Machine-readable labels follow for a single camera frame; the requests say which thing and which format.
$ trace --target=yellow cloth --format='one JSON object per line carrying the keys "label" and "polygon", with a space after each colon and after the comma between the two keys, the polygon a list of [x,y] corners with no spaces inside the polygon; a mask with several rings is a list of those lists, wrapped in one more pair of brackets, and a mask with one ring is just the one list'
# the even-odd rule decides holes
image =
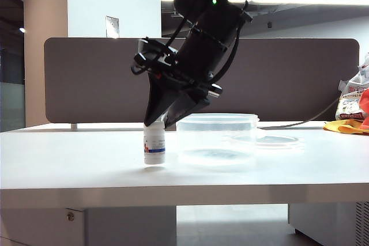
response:
{"label": "yellow cloth", "polygon": [[361,121],[354,119],[336,120],[324,125],[324,130],[344,133],[344,134],[363,134],[369,135],[368,129],[360,129]]}

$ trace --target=floor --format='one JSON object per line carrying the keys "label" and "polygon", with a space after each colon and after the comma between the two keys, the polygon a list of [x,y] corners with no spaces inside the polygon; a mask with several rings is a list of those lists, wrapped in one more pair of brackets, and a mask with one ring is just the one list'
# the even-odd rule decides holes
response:
{"label": "floor", "polygon": [[177,207],[178,246],[320,246],[287,223],[287,205]]}

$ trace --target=bottle label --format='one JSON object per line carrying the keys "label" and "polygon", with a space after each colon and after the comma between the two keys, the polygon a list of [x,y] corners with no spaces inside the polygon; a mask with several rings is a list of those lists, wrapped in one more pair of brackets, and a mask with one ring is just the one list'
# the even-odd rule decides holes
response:
{"label": "bottle label", "polygon": [[144,136],[144,152],[160,153],[165,151],[165,138],[161,135]]}

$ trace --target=air vent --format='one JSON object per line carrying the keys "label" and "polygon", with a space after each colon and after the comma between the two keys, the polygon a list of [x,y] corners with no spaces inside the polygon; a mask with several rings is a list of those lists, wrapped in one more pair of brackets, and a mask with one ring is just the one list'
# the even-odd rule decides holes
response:
{"label": "air vent", "polygon": [[356,203],[355,246],[369,246],[369,202]]}

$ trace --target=white pillar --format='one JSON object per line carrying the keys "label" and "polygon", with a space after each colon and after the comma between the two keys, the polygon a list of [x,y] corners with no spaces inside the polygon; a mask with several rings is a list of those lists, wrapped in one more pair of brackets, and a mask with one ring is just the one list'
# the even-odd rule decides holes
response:
{"label": "white pillar", "polygon": [[161,37],[160,0],[68,0],[71,37],[105,37],[106,16],[119,19],[120,37]]}
{"label": "white pillar", "polygon": [[106,16],[119,19],[120,37],[161,37],[160,0],[24,0],[26,126],[48,122],[45,40],[105,37]]}

